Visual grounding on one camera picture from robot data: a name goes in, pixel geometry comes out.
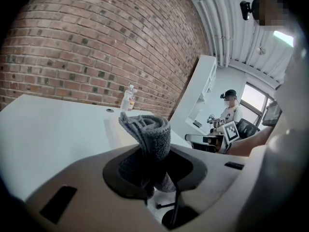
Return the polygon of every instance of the camera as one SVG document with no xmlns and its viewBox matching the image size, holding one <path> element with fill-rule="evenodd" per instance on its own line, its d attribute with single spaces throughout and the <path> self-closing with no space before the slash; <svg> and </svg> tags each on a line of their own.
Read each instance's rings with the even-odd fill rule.
<svg viewBox="0 0 309 232">
<path fill-rule="evenodd" d="M 246 1 L 242 1 L 240 3 L 240 9 L 242 13 L 242 18 L 247 21 L 249 20 L 249 16 L 252 13 L 252 10 L 250 9 L 250 3 Z"/>
</svg>

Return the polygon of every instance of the white table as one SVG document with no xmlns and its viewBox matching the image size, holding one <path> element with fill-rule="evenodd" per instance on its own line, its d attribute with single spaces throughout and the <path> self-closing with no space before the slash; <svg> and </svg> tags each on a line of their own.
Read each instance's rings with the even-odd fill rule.
<svg viewBox="0 0 309 232">
<path fill-rule="evenodd" d="M 25 200 L 71 163 L 137 144 L 119 125 L 120 112 L 30 95 L 17 98 L 0 112 L 0 174 L 8 190 Z M 152 113 L 133 110 L 127 115 Z M 190 147 L 173 131 L 171 142 Z"/>
</svg>

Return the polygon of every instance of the rolled towel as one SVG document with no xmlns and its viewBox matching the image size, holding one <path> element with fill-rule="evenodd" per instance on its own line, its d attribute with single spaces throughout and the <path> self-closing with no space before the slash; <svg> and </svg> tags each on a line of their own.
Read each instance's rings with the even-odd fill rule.
<svg viewBox="0 0 309 232">
<path fill-rule="evenodd" d="M 175 191 L 176 187 L 164 168 L 164 159 L 170 151 L 169 121 L 154 115 L 128 117 L 122 112 L 119 123 L 141 148 L 141 155 L 131 155 L 121 163 L 121 176 L 145 188 L 149 196 L 153 194 L 153 186 L 163 192 Z"/>
</svg>

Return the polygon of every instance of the wall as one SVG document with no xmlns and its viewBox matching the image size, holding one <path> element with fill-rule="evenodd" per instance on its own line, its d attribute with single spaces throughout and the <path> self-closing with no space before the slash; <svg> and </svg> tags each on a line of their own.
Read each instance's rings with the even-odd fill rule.
<svg viewBox="0 0 309 232">
<path fill-rule="evenodd" d="M 209 100 L 205 104 L 205 108 L 197 115 L 196 120 L 202 124 L 201 129 L 206 132 L 210 131 L 210 125 L 206 123 L 210 114 L 214 114 L 215 117 L 220 117 L 221 113 L 225 109 L 223 99 L 220 99 L 220 95 L 229 89 L 234 89 L 237 93 L 237 97 L 240 101 L 242 93 L 245 88 L 247 76 L 245 72 L 239 71 L 232 67 L 217 68 L 216 82 L 213 88 L 213 92 L 210 95 Z"/>
<path fill-rule="evenodd" d="M 169 117 L 201 54 L 202 23 L 190 0 L 30 0 L 0 56 L 3 109 L 23 93 L 120 106 Z"/>
</svg>

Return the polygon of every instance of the ceiling pipe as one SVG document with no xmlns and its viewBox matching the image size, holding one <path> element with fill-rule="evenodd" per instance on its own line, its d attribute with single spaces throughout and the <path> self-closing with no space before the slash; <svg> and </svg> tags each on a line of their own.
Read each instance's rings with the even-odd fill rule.
<svg viewBox="0 0 309 232">
<path fill-rule="evenodd" d="M 250 44 L 250 50 L 249 50 L 249 53 L 245 61 L 245 63 L 248 65 L 250 63 L 254 50 L 256 49 L 256 42 L 257 42 L 259 32 L 260 32 L 260 26 L 257 23 L 254 23 L 254 33 L 253 33 L 253 37 L 252 37 L 251 44 Z"/>
<path fill-rule="evenodd" d="M 203 0 L 198 0 L 198 2 L 200 3 L 200 5 L 202 7 L 202 10 L 204 11 L 204 14 L 206 16 L 206 19 L 207 19 L 207 22 L 208 22 L 208 25 L 209 25 L 209 28 L 210 28 L 210 31 L 211 31 L 211 38 L 212 38 L 212 42 L 213 42 L 215 56 L 217 58 L 218 55 L 217 55 L 216 39 L 215 39 L 215 36 L 214 36 L 214 32 L 213 32 L 213 28 L 212 28 L 212 24 L 211 24 L 211 19 L 209 17 L 209 13 L 207 11 L 207 8 L 205 7 L 205 4 L 204 4 Z"/>
<path fill-rule="evenodd" d="M 203 2 L 203 0 L 199 1 L 201 6 L 202 6 L 202 9 L 206 15 L 206 19 L 207 19 L 207 22 L 208 22 L 208 25 L 209 25 L 209 28 L 211 30 L 211 38 L 212 38 L 212 42 L 213 42 L 213 47 L 214 47 L 214 51 L 215 51 L 215 56 L 216 58 L 218 57 L 218 54 L 217 54 L 217 44 L 216 44 L 216 39 L 215 39 L 215 36 L 214 36 L 214 32 L 213 32 L 213 28 L 212 28 L 212 24 L 211 24 L 211 20 L 210 20 L 210 17 L 209 17 L 209 14 L 208 14 L 208 11 L 205 7 L 205 4 Z"/>
<path fill-rule="evenodd" d="M 228 22 L 227 9 L 224 0 L 218 0 L 223 17 L 223 24 L 225 27 L 225 67 L 228 67 L 230 62 L 230 26 Z"/>
<path fill-rule="evenodd" d="M 218 13 L 217 13 L 213 0 L 204 0 L 204 2 L 207 4 L 207 7 L 209 8 L 211 16 L 213 18 L 213 24 L 214 24 L 215 32 L 218 38 L 218 45 L 219 45 L 218 66 L 222 67 L 223 66 L 223 44 L 222 44 L 222 33 L 221 33 Z"/>
<path fill-rule="evenodd" d="M 215 53 L 215 56 L 216 56 L 217 55 L 217 49 L 216 48 L 215 48 L 215 50 L 213 49 L 215 47 L 214 46 L 215 42 L 212 41 L 212 40 L 214 40 L 214 34 L 213 34 L 213 30 L 212 30 L 212 25 L 210 24 L 210 21 L 207 21 L 207 18 L 205 17 L 208 14 L 205 14 L 204 8 L 201 8 L 201 6 L 198 5 L 199 0 L 191 0 L 191 1 L 193 2 L 195 8 L 197 9 L 197 12 L 198 12 L 199 16 L 201 17 L 204 29 L 206 31 L 207 43 L 208 43 L 208 46 L 210 48 L 211 55 L 213 56 L 214 53 Z"/>
<path fill-rule="evenodd" d="M 237 11 L 236 11 L 236 6 L 234 4 L 233 0 L 229 0 L 230 3 L 230 7 L 231 7 L 231 13 L 232 13 L 232 28 L 233 28 L 233 42 L 231 42 L 231 59 L 235 59 L 236 58 L 236 47 L 237 47 L 237 29 L 236 29 L 236 25 L 237 25 Z"/>
</svg>

